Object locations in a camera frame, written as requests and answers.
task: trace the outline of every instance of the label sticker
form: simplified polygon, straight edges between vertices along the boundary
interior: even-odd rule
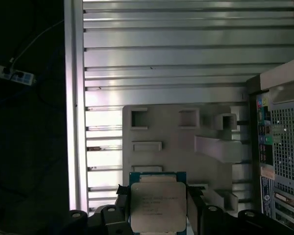
[[[271,180],[260,177],[262,213],[271,218]]]

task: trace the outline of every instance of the power strip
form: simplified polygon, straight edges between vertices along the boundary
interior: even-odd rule
[[[32,73],[28,73],[28,72],[24,72],[24,71],[20,71],[20,70],[13,70],[13,73],[22,72],[24,75],[22,77],[18,77],[17,75],[14,75],[11,78],[11,73],[9,73],[9,74],[4,73],[4,69],[5,69],[5,67],[0,65],[0,78],[2,78],[2,79],[10,80],[10,81],[17,82],[17,83],[22,83],[22,84],[28,85],[28,86],[31,86],[35,83],[35,75],[33,75]]]

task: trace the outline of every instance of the ventilation grille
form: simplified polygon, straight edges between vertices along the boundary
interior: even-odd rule
[[[275,174],[294,180],[294,108],[273,110]]]

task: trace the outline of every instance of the dark background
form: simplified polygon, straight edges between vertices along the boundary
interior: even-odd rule
[[[63,1],[0,0],[0,65],[64,19]],[[15,64],[36,76],[44,72],[36,86],[25,91],[0,79],[0,100],[22,92],[0,105],[1,230],[29,234],[69,210],[64,66],[61,23]]]

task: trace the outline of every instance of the square cutout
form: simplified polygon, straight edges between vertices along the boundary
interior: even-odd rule
[[[179,112],[179,127],[197,127],[197,111],[182,110]]]
[[[147,108],[139,108],[131,111],[131,129],[148,129]]]

